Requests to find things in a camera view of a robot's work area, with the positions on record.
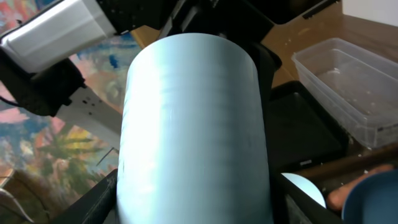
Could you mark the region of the pale cup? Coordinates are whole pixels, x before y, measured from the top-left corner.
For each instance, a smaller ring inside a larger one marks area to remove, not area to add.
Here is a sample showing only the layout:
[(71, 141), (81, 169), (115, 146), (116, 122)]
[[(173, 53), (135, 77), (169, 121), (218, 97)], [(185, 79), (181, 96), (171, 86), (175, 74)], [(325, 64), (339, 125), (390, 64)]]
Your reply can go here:
[(127, 73), (120, 223), (272, 223), (257, 70), (235, 43), (179, 34)]

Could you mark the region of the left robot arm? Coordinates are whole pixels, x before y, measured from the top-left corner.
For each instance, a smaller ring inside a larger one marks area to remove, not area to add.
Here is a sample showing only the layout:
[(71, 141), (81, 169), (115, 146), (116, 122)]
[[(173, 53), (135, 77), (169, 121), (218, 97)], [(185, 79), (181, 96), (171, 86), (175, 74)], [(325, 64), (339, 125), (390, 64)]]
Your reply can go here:
[(55, 116), (85, 87), (71, 55), (141, 26), (160, 29), (175, 5), (174, 0), (55, 1), (1, 35), (1, 82), (17, 106)]

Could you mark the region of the light blue rice bowl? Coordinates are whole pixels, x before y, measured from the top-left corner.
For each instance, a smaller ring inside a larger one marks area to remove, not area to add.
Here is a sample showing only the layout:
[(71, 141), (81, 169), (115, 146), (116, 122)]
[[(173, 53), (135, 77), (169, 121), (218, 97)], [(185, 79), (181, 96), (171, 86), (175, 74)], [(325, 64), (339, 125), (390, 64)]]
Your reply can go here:
[(320, 204), (323, 208), (326, 208), (326, 202), (323, 198), (321, 191), (313, 184), (310, 180), (302, 177), (301, 175), (293, 173), (282, 173), (291, 183), (298, 187), (301, 191), (306, 193), (311, 199)]

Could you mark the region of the blue plate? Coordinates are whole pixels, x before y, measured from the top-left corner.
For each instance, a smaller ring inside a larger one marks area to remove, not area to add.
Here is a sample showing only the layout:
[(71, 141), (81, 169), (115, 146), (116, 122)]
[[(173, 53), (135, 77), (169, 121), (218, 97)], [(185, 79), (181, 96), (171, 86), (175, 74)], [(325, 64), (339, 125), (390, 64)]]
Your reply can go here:
[(343, 223), (397, 224), (397, 170), (372, 175), (349, 193)]

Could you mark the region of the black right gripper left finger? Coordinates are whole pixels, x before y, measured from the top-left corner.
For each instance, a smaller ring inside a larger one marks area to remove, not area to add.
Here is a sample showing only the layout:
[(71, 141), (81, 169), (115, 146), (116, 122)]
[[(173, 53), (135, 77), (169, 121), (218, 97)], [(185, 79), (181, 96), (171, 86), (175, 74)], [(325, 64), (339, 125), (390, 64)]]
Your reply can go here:
[(118, 170), (110, 172), (84, 196), (54, 218), (51, 224), (103, 223), (116, 204)]

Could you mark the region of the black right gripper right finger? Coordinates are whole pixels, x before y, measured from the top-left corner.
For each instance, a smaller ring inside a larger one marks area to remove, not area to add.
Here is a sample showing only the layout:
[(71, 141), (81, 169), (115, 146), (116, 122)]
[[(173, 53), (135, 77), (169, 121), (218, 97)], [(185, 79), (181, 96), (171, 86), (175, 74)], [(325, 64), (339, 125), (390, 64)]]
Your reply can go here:
[(289, 195), (293, 203), (308, 218), (311, 223), (316, 224), (343, 224), (341, 218), (336, 216), (327, 208), (323, 208), (316, 201), (311, 199), (306, 193), (296, 187), (291, 181), (285, 178), (282, 173), (275, 174), (275, 181), (282, 195)]

